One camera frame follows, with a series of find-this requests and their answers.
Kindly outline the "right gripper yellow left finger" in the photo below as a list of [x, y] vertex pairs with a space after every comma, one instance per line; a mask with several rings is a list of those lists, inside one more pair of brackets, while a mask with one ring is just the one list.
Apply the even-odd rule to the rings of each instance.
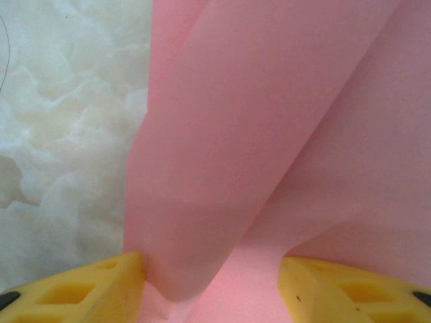
[[1, 322], [136, 322], [144, 283], [142, 254], [119, 254], [1, 292]]

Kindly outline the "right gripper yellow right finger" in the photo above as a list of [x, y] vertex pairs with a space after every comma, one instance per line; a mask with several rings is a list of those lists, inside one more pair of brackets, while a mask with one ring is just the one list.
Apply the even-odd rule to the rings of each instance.
[[430, 321], [430, 290], [360, 268], [285, 257], [278, 291], [293, 322]]

